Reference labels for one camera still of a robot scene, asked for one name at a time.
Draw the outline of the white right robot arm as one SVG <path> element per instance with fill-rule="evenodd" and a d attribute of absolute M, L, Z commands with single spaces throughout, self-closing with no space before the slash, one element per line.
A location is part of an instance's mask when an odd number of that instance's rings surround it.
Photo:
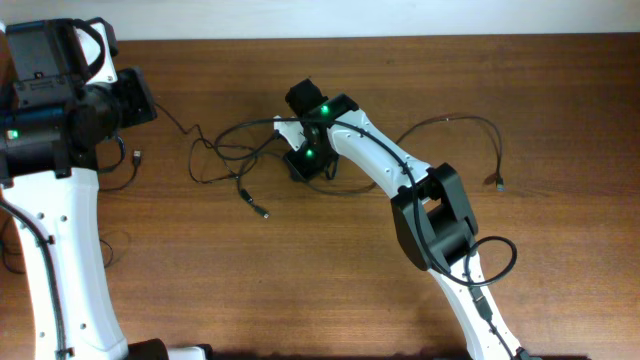
<path fill-rule="evenodd" d="M 295 116 L 274 128 L 291 147 L 284 160 L 292 177 L 333 178 L 339 158 L 352 161 L 389 197 L 403 252 L 438 283 L 469 356 L 530 358 L 488 288 L 503 276 L 483 274 L 478 223 L 458 173 L 448 164 L 433 167 L 416 159 L 380 132 L 351 98 L 330 99 L 308 79 L 291 87 L 285 101 Z"/>

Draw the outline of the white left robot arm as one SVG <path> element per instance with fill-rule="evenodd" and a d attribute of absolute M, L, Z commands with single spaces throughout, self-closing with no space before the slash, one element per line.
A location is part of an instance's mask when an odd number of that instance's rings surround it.
<path fill-rule="evenodd" d="M 130 343 L 109 295 L 96 148 L 155 119 L 138 68 L 117 70 L 102 18 L 8 25 L 1 81 L 1 206 L 21 244 L 38 359 L 208 359 L 207 345 Z"/>

